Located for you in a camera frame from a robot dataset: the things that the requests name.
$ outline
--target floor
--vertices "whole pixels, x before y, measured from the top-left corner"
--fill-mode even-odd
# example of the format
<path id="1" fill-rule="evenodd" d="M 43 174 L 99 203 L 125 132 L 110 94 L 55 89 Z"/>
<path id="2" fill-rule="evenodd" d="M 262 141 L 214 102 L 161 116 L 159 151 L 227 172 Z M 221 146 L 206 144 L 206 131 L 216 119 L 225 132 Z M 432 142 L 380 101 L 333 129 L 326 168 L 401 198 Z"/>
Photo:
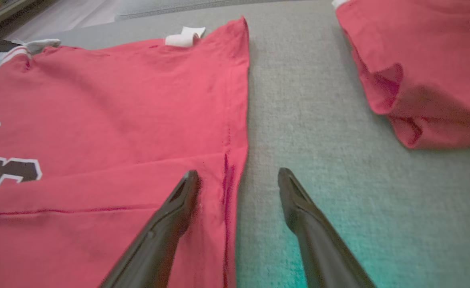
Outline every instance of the floor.
<path id="1" fill-rule="evenodd" d="M 0 25 L 6 40 L 44 38 L 45 35 L 114 22 L 122 0 L 39 0 Z"/>

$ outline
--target gray fabric surface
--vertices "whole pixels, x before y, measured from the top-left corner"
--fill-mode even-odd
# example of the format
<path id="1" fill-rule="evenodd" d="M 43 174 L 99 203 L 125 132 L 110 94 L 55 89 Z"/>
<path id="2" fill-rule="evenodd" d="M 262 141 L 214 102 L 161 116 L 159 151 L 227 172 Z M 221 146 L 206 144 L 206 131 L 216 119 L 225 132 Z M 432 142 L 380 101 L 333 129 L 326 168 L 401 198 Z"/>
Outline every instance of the gray fabric surface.
<path id="1" fill-rule="evenodd" d="M 275 1 L 283 0 L 123 0 L 118 6 L 116 20 L 220 6 Z"/>
<path id="2" fill-rule="evenodd" d="M 277 172 L 294 171 L 381 288 L 470 287 L 470 149 L 410 151 L 368 108 L 329 2 L 158 15 L 51 38 L 94 49 L 213 30 L 250 33 L 249 155 L 239 189 L 237 284 L 305 287 Z"/>

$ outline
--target gray couch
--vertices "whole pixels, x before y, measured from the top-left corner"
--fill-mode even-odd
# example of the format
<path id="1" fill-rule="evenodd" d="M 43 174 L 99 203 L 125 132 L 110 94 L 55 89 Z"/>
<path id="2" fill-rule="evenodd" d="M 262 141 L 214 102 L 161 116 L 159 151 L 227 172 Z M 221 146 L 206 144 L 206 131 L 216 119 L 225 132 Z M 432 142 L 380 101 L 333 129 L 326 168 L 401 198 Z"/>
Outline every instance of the gray couch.
<path id="1" fill-rule="evenodd" d="M 132 17 L 129 10 L 121 7 L 118 19 Z M 164 38 L 182 26 L 212 31 L 241 15 L 251 67 L 238 286 L 306 286 L 279 201 L 277 172 L 286 166 L 378 287 L 470 288 L 470 149 L 411 151 L 399 143 L 387 120 L 370 111 L 326 0 L 196 9 L 50 37 L 97 49 Z"/>

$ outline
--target folded red cloth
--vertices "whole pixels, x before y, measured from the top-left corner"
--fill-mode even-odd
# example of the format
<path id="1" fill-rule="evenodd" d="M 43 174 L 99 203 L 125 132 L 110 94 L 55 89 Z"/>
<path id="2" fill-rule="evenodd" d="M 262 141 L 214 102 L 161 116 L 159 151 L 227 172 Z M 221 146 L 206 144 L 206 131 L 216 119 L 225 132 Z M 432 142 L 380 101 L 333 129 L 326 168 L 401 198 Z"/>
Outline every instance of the folded red cloth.
<path id="1" fill-rule="evenodd" d="M 336 16 L 371 109 L 405 146 L 470 146 L 470 1 L 349 0 Z"/>

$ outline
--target red garment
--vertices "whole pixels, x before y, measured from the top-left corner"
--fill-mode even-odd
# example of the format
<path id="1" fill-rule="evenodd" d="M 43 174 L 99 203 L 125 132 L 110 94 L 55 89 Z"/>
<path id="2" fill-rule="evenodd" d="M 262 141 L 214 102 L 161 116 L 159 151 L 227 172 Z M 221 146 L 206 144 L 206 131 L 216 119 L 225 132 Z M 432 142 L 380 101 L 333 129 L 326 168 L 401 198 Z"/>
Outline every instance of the red garment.
<path id="1" fill-rule="evenodd" d="M 64 46 L 3 64 L 0 288 L 99 286 L 190 169 L 202 188 L 169 287 L 235 287 L 248 67 L 243 18 L 191 48 Z"/>
<path id="2" fill-rule="evenodd" d="M 470 1 L 349 0 L 336 16 L 370 107 L 405 146 L 470 146 Z"/>

